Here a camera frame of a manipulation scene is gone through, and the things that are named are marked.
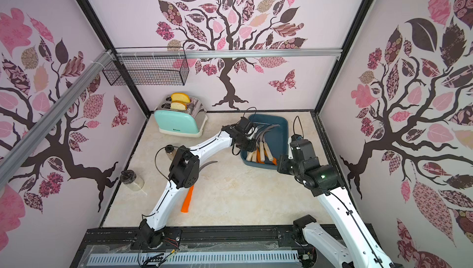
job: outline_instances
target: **table surface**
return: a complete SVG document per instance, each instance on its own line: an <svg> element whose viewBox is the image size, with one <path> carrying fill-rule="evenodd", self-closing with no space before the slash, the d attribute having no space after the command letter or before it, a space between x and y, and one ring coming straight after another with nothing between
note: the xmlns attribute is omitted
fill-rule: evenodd
<svg viewBox="0 0 473 268"><path fill-rule="evenodd" d="M299 115L304 137L312 142L320 164L328 164L310 112L266 114L286 118L289 135L292 135L292 122ZM237 123L242 114L208 113L207 116L209 120L199 138L160 133L151 116L129 165L129 169L143 178L144 186L139 191L132 191L120 185L104 227L135 227L141 221L141 214L150 214L167 184L154 165L157 150L167 144L197 145L214 136L223 125ZM296 133L298 131L299 123L296 124ZM182 213L182 204L176 205L167 226L286 225L306 214L321 224L333 224L319 201L293 176L247 166L240 156L232 155L231 148L221 150L208 161L217 163L200 172L189 212ZM157 157L157 165L167 176L171 161L164 150Z"/></svg>

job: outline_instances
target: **mint green toaster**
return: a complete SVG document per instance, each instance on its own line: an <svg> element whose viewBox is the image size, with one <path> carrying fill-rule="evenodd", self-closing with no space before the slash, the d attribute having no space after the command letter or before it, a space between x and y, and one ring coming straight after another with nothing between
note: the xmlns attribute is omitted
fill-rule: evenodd
<svg viewBox="0 0 473 268"><path fill-rule="evenodd" d="M154 118L160 132L186 137L199 137L202 135L204 124L208 119L206 110L198 99L189 98L191 102L187 104L186 111L171 109L170 96L166 97L156 107Z"/></svg>

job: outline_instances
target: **pink wall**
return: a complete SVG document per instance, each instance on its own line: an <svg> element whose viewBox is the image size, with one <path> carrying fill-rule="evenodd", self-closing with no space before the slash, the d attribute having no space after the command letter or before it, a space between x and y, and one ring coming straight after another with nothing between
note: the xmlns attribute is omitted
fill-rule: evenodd
<svg viewBox="0 0 473 268"><path fill-rule="evenodd" d="M0 42L5 156L103 46L75 0L2 0ZM127 87L100 74L0 189L0 266L70 265L85 231L98 226L143 122Z"/></svg>
<svg viewBox="0 0 473 268"><path fill-rule="evenodd" d="M376 0L322 110L365 222L405 267L471 267L473 0Z"/></svg>

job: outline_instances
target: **black wire mesh basket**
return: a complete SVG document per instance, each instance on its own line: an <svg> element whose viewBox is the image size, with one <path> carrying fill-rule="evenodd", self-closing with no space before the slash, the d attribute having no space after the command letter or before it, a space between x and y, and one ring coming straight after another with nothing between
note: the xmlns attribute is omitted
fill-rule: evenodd
<svg viewBox="0 0 473 268"><path fill-rule="evenodd" d="M184 48L173 46L152 48L158 50L118 53L116 60L111 61L103 69L103 75L108 83L112 86L126 85L119 70L122 68L122 71L128 72L135 85L185 85L189 65Z"/></svg>

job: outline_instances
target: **tree mural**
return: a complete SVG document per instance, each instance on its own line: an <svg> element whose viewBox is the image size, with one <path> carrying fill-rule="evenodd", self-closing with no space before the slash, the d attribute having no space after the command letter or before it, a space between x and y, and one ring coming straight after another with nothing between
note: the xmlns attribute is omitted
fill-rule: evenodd
<svg viewBox="0 0 473 268"><path fill-rule="evenodd" d="M169 41L169 50L181 45L188 50L294 49L301 47L306 40L294 37L304 24L290 23L298 10L298 7L292 8L295 0L261 0L257 6L256 0L180 0L175 3L158 1L161 12L172 27L165 22L159 22L156 32ZM181 40L173 39L175 34L183 36L182 44ZM275 41L275 36L280 36L281 41ZM263 73L264 68L274 68L287 62L282 57L187 61L190 67L195 66L196 73L203 71L212 76L220 72L219 79L225 85L227 94L213 106L228 103L233 109L238 109L234 106L235 103L245 103L248 100L241 99L236 94L229 76L230 71L248 72L248 68L252 67ZM293 78L294 72L292 77L286 77L284 81L268 83L282 93L295 87Z"/></svg>
<svg viewBox="0 0 473 268"><path fill-rule="evenodd" d="M31 41L27 38L32 35L32 29L23 24L24 14L20 9L13 8L11 15L12 17L0 13L0 40L10 56L15 47L29 46ZM37 41L38 46L31 46L22 52L23 68L19 63L14 63L2 54L3 76L8 76L9 83L7 87L0 87L0 113L4 116L3 118L9 117L7 118L9 120L0 121L0 138L5 139L13 134L15 141L11 143L9 140L0 139L0 146L9 151L33 128L38 119L51 108L51 105L56 103L64 88L72 86L67 78L80 76L85 68L85 64L82 63L84 59L82 52L79 51L77 56L69 59L67 48L62 40L54 44L51 32L43 23L33 18L30 18L30 21L41 37ZM51 53L48 44L54 46L55 55ZM52 78L46 68L51 69ZM27 75L27 70L34 72L32 81L31 76ZM52 88L48 88L50 82L53 85ZM100 124L93 120L99 115L103 105L104 94L95 94L99 86L100 75L56 123L55 128L46 135L45 139L49 146L40 152L33 152L23 163L22 167L32 167L31 171L10 179L10 181L25 179L19 192L23 192L23 200L27 206L43 212L43 199L59 193L68 174L68 179L87 178L96 181L99 190L98 210L100 210L105 187L111 188L118 179L114 181L109 179L117 162L111 168L101 171L97 167L76 164L73 153L73 151L81 152L80 143L88 140L80 131L97 128ZM117 105L116 97L115 105L120 115L119 123L126 123L124 114L128 108L120 102ZM112 127L118 125L115 122L114 119ZM51 169L50 174L44 174L46 170L51 171Z"/></svg>
<svg viewBox="0 0 473 268"><path fill-rule="evenodd" d="M384 55L380 48L370 53L369 70L360 76L362 84L351 94L362 108L356 117L361 119L361 132L367 139L356 164L340 158L349 170L350 187L354 180L361 195L360 176L369 159L374 151L384 152L381 162L389 164L389 173L399 168L403 173L400 188L405 201L412 195L423 216L454 241L452 212L473 242L472 213L458 209L473 207L473 201L458 191L472 187L473 176L446 171L437 164L459 161L473 165L449 143L456 139L473 149L473 131L469 129L473 103L460 106L460 100L471 101L473 96L473 44L467 47L465 39L465 31L473 26L473 0L455 0L453 4L430 0L428 9L431 20L439 26L413 18L406 22L412 28L412 42L398 27L389 37ZM403 88L399 82L405 82ZM420 176L435 186L452 189L435 190L420 182ZM455 207L448 207L445 201Z"/></svg>

